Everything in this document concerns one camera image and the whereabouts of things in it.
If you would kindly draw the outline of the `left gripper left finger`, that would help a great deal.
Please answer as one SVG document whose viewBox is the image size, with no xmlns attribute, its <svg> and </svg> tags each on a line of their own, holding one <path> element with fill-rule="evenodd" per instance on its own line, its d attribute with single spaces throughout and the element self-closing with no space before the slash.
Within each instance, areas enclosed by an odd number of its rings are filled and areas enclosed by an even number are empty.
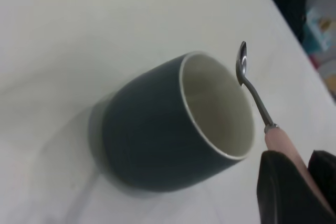
<svg viewBox="0 0 336 224">
<path fill-rule="evenodd" d="M 335 223 L 293 162 L 284 154 L 265 151 L 257 183 L 261 223 Z"/>
</svg>

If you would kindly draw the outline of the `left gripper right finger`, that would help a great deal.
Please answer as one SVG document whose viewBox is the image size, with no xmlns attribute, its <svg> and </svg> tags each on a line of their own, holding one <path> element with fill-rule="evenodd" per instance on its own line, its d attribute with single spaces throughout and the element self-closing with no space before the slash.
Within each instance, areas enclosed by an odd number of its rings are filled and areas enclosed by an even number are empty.
<svg viewBox="0 0 336 224">
<path fill-rule="evenodd" d="M 331 208 L 335 208 L 335 156 L 326 151 L 313 151 L 308 171 Z"/>
</svg>

